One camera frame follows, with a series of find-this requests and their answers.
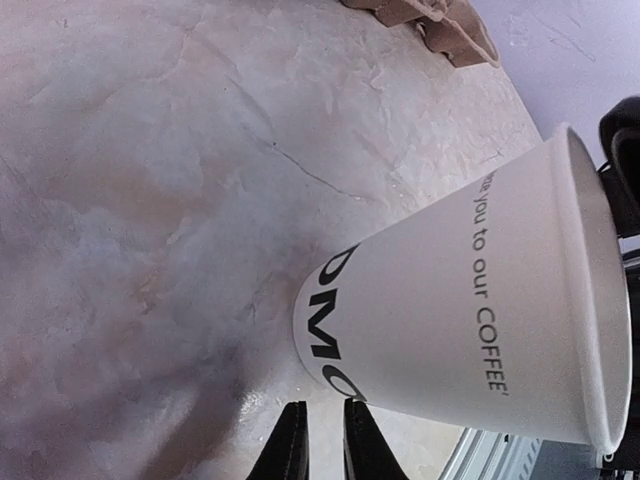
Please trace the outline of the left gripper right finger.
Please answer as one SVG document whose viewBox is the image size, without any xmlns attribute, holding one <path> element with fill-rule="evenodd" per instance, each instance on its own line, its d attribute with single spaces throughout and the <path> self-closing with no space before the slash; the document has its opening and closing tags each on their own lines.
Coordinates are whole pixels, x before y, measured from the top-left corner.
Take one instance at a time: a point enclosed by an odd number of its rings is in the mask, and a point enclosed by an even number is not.
<svg viewBox="0 0 640 480">
<path fill-rule="evenodd" d="M 343 451 L 348 480 L 408 479 L 362 401 L 347 399 L 344 403 Z"/>
</svg>

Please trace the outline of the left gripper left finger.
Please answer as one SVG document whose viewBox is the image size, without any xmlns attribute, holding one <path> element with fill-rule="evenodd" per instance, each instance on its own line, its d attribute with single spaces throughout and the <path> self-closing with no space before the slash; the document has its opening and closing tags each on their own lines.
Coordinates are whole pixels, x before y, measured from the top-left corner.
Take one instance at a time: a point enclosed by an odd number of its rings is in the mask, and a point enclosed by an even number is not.
<svg viewBox="0 0 640 480">
<path fill-rule="evenodd" d="M 308 479 L 308 418 L 304 401 L 285 405 L 248 480 Z"/>
</svg>

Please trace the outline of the white paper coffee cup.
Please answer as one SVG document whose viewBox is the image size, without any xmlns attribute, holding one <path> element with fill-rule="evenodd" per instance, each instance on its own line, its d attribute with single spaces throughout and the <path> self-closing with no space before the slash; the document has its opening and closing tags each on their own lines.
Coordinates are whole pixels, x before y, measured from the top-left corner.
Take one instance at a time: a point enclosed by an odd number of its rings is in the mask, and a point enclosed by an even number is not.
<svg viewBox="0 0 640 480">
<path fill-rule="evenodd" d="M 297 296 L 310 375 L 374 406 L 615 452 L 631 309 L 605 191 L 575 131 L 335 255 Z"/>
</svg>

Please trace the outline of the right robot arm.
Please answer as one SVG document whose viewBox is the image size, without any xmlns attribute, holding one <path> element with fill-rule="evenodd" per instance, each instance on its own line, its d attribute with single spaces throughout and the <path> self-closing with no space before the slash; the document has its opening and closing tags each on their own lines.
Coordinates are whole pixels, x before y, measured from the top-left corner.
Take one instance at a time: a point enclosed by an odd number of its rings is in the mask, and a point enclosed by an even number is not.
<svg viewBox="0 0 640 480">
<path fill-rule="evenodd" d="M 619 238 L 639 235 L 639 97 L 627 97 L 599 123 L 606 162 L 598 169 Z"/>
</svg>

